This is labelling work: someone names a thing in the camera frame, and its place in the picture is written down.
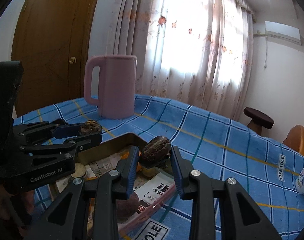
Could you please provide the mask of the person left hand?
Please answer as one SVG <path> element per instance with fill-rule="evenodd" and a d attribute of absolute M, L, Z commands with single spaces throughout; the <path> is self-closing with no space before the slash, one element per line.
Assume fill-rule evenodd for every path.
<path fill-rule="evenodd" d="M 0 239 L 23 239 L 32 222 L 35 191 L 9 194 L 0 185 Z"/>

